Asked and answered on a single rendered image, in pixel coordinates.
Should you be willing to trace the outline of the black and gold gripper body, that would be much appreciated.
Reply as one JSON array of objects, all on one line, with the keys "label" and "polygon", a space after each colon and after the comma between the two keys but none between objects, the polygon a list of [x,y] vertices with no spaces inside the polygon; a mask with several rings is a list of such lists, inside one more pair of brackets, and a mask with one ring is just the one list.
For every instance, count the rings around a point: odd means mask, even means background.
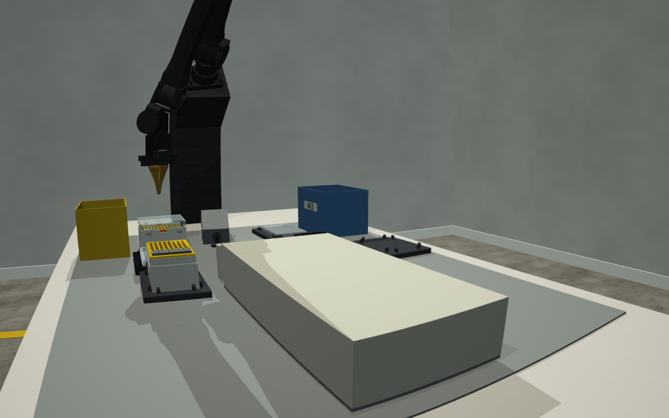
[{"label": "black and gold gripper body", "polygon": [[[138,161],[141,162],[141,167],[143,167],[143,166],[152,166],[152,165],[168,165],[168,163],[169,164],[174,164],[175,159],[178,159],[178,154],[177,153],[169,154],[169,158],[167,158],[167,159],[169,159],[169,160],[166,160],[166,159],[158,160],[157,158],[154,158],[154,154],[152,156],[146,156],[145,154],[144,154],[144,156],[138,156]],[[164,163],[162,163],[162,162],[164,162]]]}]

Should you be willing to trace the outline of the large cream rectangular box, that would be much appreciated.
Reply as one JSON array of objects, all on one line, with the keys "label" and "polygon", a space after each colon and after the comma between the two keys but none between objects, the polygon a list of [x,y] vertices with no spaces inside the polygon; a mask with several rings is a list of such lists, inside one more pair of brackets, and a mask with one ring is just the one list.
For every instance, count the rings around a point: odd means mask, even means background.
[{"label": "large cream rectangular box", "polygon": [[216,244],[245,311],[351,412],[500,358],[509,297],[340,236]]}]

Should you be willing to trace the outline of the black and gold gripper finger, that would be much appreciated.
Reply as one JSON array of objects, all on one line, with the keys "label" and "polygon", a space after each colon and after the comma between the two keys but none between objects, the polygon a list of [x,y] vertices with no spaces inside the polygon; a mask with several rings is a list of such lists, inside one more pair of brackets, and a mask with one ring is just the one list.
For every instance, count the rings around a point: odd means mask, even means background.
[{"label": "black and gold gripper finger", "polygon": [[159,194],[169,165],[159,165]]},{"label": "black and gold gripper finger", "polygon": [[154,179],[154,182],[156,183],[156,190],[157,194],[159,194],[159,166],[148,166],[150,167],[150,173],[152,175],[152,178]]}]

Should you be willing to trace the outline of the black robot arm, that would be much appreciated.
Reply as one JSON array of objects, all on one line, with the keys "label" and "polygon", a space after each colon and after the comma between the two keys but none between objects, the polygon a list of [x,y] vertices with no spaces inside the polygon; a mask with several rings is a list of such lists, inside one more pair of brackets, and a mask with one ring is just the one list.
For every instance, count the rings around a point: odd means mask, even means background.
[{"label": "black robot arm", "polygon": [[[160,160],[172,154],[172,134],[160,133],[169,133],[167,112],[178,116],[184,110],[188,90],[223,87],[219,69],[230,50],[230,40],[225,39],[225,23],[232,2],[194,0],[159,85],[146,109],[137,117],[139,131],[153,134],[145,135],[146,156],[154,154],[154,158]],[[191,70],[193,61],[196,64]]]}]

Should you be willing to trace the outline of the yellow bin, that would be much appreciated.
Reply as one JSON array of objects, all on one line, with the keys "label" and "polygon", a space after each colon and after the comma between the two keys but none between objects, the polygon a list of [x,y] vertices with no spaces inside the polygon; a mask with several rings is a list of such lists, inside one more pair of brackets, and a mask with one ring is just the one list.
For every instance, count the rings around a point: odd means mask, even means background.
[{"label": "yellow bin", "polygon": [[80,261],[131,257],[125,199],[82,201],[75,212]]}]

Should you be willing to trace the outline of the blue open-top bin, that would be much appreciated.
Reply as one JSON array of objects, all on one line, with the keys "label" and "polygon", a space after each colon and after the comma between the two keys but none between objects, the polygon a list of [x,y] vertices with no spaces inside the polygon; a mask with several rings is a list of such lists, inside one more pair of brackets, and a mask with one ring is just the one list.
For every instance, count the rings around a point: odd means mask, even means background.
[{"label": "blue open-top bin", "polygon": [[335,236],[368,235],[368,190],[343,185],[298,187],[299,228]]}]

